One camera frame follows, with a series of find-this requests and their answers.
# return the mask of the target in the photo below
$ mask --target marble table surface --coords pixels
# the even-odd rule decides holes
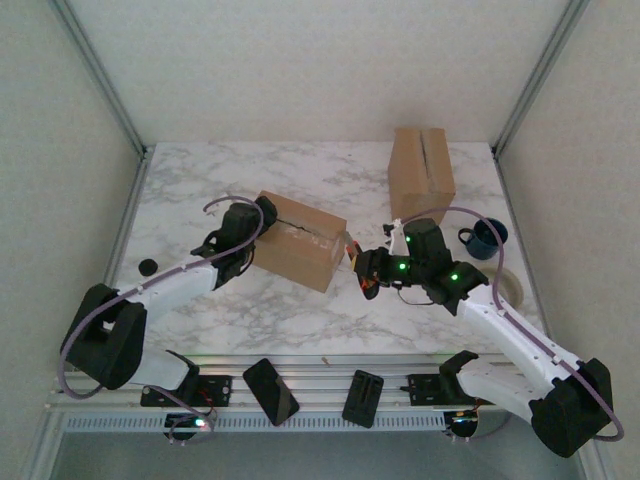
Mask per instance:
[[[390,220],[387,164],[390,142],[160,143],[157,145],[117,284],[142,278],[144,258],[160,269],[173,266],[220,225],[227,206],[204,214],[211,199],[236,194],[255,198],[265,189],[345,218],[363,249],[381,245]],[[541,328],[507,204],[485,143],[450,143],[457,194],[453,205],[498,218],[509,229],[506,267],[521,280],[520,307]],[[477,266],[457,239],[475,219],[449,212],[443,233],[454,259]],[[428,301],[414,287],[412,302]],[[490,339],[473,332],[440,306],[404,304],[395,290],[373,301],[360,293],[345,256],[326,294],[250,268],[211,292],[152,322],[146,342],[183,354],[346,355],[499,353]]]

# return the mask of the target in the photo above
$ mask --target cardboard box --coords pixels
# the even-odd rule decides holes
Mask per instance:
[[[273,202],[278,219],[256,240],[253,264],[326,292],[345,252],[347,221],[275,193],[260,195]]]
[[[456,187],[444,130],[396,129],[388,176],[392,220],[448,207]],[[432,218],[439,225],[444,214]]]

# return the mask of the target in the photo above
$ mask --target white enclosure wall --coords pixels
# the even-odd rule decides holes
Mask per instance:
[[[147,144],[493,141],[565,0],[73,0]]]
[[[0,477],[15,479],[136,155],[47,2],[2,2],[0,31]]]
[[[640,461],[640,2],[591,2],[501,160],[555,337],[611,370]]]

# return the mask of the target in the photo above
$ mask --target mug handle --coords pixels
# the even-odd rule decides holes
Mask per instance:
[[[465,233],[469,234],[469,238],[466,240],[462,238],[462,235]],[[471,228],[461,228],[458,230],[458,240],[460,240],[464,245],[469,245],[469,242],[475,237],[475,232]]]

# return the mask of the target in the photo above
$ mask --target blue mug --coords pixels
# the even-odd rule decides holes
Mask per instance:
[[[502,243],[507,242],[509,232],[501,222],[495,218],[488,218],[491,225],[498,231]],[[498,242],[489,226],[482,220],[478,220],[471,228],[462,228],[458,231],[458,239],[467,247],[467,252],[478,260],[489,260],[498,252]]]

